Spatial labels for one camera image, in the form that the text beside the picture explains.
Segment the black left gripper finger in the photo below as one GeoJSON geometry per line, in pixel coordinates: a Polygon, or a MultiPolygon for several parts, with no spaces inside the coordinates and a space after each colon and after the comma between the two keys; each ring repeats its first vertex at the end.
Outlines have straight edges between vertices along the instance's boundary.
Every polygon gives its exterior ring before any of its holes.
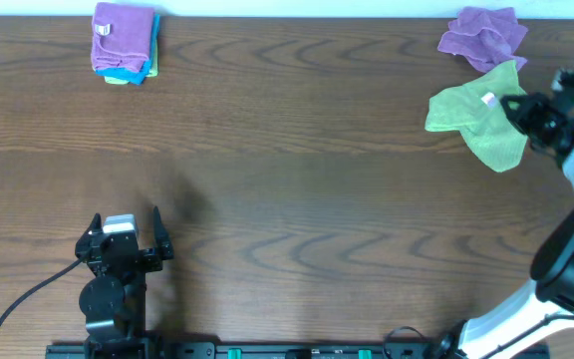
{"type": "Polygon", "coordinates": [[[85,260],[91,253],[93,241],[102,233],[102,219],[99,213],[93,219],[84,233],[81,235],[75,246],[75,255],[78,259],[85,260]]]}
{"type": "Polygon", "coordinates": [[[159,256],[162,260],[170,260],[174,258],[173,245],[170,240],[169,234],[162,222],[160,212],[157,206],[153,208],[153,234],[156,247],[158,248],[159,256]]]}

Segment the light green cloth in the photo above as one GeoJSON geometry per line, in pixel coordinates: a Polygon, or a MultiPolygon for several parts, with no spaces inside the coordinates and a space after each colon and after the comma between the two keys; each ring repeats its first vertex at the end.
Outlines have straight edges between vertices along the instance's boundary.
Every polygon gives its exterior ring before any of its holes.
{"type": "Polygon", "coordinates": [[[503,62],[473,81],[431,97],[425,130],[459,132],[483,164],[497,173],[506,172],[521,162],[527,137],[507,120],[500,99],[524,93],[516,62],[503,62]]]}

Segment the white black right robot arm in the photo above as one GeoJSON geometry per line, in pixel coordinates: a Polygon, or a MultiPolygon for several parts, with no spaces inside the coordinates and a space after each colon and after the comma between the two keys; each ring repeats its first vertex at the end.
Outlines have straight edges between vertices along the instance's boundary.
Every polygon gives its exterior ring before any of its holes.
{"type": "MultiPolygon", "coordinates": [[[[550,150],[574,190],[572,99],[504,96],[508,121],[535,150],[550,150]]],[[[556,332],[574,328],[574,208],[536,252],[528,281],[486,314],[460,322],[426,352],[429,358],[512,358],[556,332]]]]}

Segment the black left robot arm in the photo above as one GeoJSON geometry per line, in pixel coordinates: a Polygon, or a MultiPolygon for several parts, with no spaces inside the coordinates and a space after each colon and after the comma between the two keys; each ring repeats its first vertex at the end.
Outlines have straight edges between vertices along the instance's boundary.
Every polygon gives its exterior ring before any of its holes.
{"type": "Polygon", "coordinates": [[[82,289],[79,306],[89,337],[86,358],[158,358],[158,335],[145,329],[146,276],[174,257],[173,245],[157,207],[152,211],[155,246],[139,248],[132,214],[96,214],[76,243],[75,254],[95,278],[82,289]]]}

